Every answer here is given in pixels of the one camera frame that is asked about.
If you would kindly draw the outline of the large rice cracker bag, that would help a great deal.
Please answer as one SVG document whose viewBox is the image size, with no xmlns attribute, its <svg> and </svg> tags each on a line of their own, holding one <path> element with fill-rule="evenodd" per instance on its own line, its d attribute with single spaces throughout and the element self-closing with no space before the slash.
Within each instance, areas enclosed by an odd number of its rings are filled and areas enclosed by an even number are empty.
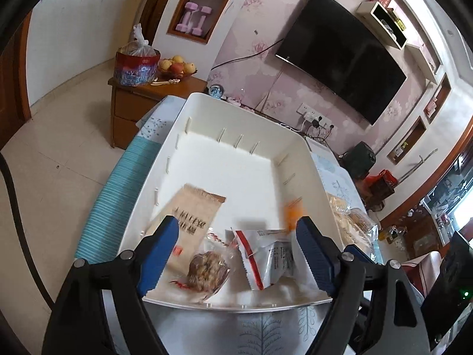
<svg viewBox="0 0 473 355">
<path fill-rule="evenodd" d="M 360 208 L 351 208 L 342 198 L 331 194 L 327 197 L 343 247 L 354 244 L 374 260 L 374 243 L 378 240 L 378 225 Z"/>
</svg>

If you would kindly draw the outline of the white red snack bag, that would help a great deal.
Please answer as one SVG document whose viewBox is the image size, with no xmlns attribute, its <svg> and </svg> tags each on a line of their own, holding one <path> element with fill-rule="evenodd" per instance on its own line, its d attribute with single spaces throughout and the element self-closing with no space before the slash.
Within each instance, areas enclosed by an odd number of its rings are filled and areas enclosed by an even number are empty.
<svg viewBox="0 0 473 355">
<path fill-rule="evenodd" d="M 285 230 L 233 230 L 249 287 L 262 291 L 281 278 L 302 279 L 295 233 Z"/>
</svg>

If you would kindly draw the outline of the nut cluster clear packet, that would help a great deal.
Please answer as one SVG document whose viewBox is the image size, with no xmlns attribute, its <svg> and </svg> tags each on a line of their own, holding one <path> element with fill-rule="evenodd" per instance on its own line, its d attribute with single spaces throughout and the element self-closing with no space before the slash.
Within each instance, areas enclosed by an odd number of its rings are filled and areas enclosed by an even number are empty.
<svg viewBox="0 0 473 355">
<path fill-rule="evenodd" d="M 206 301 L 229 279 L 235 254 L 237 242 L 232 232 L 219 236 L 211 229 L 193 255 L 186 274 L 171 280 L 170 284 Z"/>
</svg>

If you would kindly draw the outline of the beige kraft snack pouch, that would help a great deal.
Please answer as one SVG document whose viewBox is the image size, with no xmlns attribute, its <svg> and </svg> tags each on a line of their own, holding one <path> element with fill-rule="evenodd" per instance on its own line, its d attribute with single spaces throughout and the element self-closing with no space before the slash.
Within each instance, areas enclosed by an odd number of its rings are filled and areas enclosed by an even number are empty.
<svg viewBox="0 0 473 355">
<path fill-rule="evenodd" d="M 226 198 L 186 183 L 167 202 L 151 222 L 145 236 L 152 235 L 165 216 L 173 216 L 179 225 L 179 237 L 167 266 L 181 275 L 188 267 Z"/>
</svg>

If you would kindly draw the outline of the floral white teal tablecloth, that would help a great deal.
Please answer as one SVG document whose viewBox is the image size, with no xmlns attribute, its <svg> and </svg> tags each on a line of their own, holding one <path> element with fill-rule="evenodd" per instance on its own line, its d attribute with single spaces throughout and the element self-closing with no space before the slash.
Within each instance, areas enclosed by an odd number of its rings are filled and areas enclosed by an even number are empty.
<svg viewBox="0 0 473 355">
<path fill-rule="evenodd" d="M 186 100 L 168 97 L 144 118 L 90 212 L 77 257 L 100 263 L 124 250 L 120 245 L 135 202 Z M 327 194 L 325 173 L 335 161 L 310 153 Z M 308 354 L 330 307 L 329 301 L 275 312 L 243 313 L 144 303 L 170 354 Z"/>
</svg>

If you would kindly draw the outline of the white plastic storage bin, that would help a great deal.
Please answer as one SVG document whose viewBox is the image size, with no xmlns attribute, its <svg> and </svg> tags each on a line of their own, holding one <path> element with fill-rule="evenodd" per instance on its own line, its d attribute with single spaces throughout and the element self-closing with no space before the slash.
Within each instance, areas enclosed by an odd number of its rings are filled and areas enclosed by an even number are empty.
<svg viewBox="0 0 473 355">
<path fill-rule="evenodd" d="M 174 194 L 186 184 L 224 197 L 212 222 L 222 240 L 235 229 L 282 229 L 283 208 L 300 200 L 322 235 L 341 237 L 305 140 L 257 114 L 202 93 L 191 94 L 162 143 L 125 228 L 121 249 L 133 249 Z M 177 285 L 165 269 L 148 303 L 175 309 L 275 312 L 330 301 L 315 286 L 284 278 L 253 291 L 241 258 L 215 295 L 204 299 Z"/>
</svg>

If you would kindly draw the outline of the wooden tv cabinet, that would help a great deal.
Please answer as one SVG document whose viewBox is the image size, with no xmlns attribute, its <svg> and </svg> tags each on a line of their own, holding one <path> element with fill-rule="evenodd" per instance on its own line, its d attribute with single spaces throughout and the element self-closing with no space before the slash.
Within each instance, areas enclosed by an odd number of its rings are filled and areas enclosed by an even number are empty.
<svg viewBox="0 0 473 355">
<path fill-rule="evenodd" d="M 120 85 L 114 78 L 107 82 L 111 86 L 110 145 L 126 150 L 138 132 L 136 123 L 166 96 L 182 99 L 194 92 L 204 92 L 204 80 L 188 77 L 177 84 L 160 81 L 160 85 L 129 87 Z"/>
</svg>

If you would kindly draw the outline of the blue snow globe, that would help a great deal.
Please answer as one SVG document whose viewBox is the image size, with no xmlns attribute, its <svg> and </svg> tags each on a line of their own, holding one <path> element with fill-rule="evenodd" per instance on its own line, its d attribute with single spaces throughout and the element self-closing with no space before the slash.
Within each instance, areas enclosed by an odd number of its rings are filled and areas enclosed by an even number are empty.
<svg viewBox="0 0 473 355">
<path fill-rule="evenodd" d="M 213 84 L 208 88 L 208 94 L 215 99 L 222 99 L 224 96 L 224 87 L 219 84 Z"/>
</svg>

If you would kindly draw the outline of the fruit bowl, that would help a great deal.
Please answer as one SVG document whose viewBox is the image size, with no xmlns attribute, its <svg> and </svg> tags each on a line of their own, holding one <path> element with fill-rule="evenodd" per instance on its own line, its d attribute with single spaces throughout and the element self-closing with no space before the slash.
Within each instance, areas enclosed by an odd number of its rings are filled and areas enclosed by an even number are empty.
<svg viewBox="0 0 473 355">
<path fill-rule="evenodd" d="M 182 56 L 175 55 L 171 59 L 161 59 L 158 63 L 157 76 L 160 79 L 187 79 L 197 72 L 193 62 L 185 62 Z"/>
</svg>

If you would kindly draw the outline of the red gift box with bag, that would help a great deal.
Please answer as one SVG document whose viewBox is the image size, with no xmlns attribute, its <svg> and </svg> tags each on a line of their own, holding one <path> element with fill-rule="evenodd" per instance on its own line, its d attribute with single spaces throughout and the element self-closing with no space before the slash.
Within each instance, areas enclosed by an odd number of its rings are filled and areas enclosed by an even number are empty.
<svg viewBox="0 0 473 355">
<path fill-rule="evenodd" d="M 160 62 L 160 52 L 144 38 L 141 24 L 133 27 L 134 39 L 121 46 L 115 56 L 114 79 L 127 87 L 150 84 Z"/>
</svg>

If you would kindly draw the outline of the brown wooden door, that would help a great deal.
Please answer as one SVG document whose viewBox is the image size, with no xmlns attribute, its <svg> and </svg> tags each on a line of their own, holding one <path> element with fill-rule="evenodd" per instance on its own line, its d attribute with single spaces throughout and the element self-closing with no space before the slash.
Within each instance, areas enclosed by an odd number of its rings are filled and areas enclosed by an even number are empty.
<svg viewBox="0 0 473 355">
<path fill-rule="evenodd" d="M 26 88 L 26 45 L 32 11 L 1 54 L 0 148 L 31 119 Z"/>
</svg>

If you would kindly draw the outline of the pink dumbbell pair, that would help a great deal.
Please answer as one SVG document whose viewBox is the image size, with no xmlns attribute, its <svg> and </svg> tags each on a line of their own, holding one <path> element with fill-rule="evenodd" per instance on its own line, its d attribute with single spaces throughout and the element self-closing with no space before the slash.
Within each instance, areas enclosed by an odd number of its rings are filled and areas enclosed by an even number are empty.
<svg viewBox="0 0 473 355">
<path fill-rule="evenodd" d="M 184 5 L 184 15 L 176 25 L 176 31 L 196 37 L 203 36 L 205 20 L 213 13 L 213 8 L 199 6 L 195 2 L 187 2 Z"/>
</svg>

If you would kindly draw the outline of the wall power outlet strip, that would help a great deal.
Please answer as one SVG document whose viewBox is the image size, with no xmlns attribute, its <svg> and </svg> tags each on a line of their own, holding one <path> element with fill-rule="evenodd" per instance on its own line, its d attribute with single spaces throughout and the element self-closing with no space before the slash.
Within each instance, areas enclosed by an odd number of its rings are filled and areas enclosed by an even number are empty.
<svg viewBox="0 0 473 355">
<path fill-rule="evenodd" d="M 300 131 L 308 131 L 310 128 L 315 128 L 320 131 L 330 132 L 335 129 L 331 120 L 315 111 L 306 103 L 302 103 L 296 109 L 296 113 L 302 118 L 302 123 L 299 127 Z"/>
</svg>

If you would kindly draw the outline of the black wall television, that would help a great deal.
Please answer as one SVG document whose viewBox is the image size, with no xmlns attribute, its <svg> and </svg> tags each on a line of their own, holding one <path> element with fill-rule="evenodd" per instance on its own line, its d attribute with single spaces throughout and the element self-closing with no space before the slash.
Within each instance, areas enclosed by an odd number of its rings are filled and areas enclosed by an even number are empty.
<svg viewBox="0 0 473 355">
<path fill-rule="evenodd" d="M 307 0 L 276 56 L 329 88 L 371 125 L 406 80 L 385 46 L 335 0 Z"/>
</svg>

